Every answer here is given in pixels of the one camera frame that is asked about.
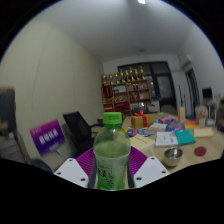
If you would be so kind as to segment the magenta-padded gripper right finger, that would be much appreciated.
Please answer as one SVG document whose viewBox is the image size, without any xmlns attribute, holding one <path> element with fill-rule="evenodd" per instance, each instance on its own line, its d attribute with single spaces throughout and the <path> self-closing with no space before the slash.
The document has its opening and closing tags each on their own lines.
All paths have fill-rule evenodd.
<svg viewBox="0 0 224 224">
<path fill-rule="evenodd" d="M 132 147 L 128 162 L 128 186 L 140 188 L 169 175 L 169 171 L 155 157 L 147 157 Z"/>
</svg>

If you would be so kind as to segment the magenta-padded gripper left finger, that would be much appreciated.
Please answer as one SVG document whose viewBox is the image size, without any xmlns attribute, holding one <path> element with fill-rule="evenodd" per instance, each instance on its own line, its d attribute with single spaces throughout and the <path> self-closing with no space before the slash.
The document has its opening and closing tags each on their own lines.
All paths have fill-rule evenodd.
<svg viewBox="0 0 224 224">
<path fill-rule="evenodd" d="M 96 165 L 93 149 L 76 159 L 68 158 L 54 174 L 78 186 L 93 189 L 96 182 Z"/>
</svg>

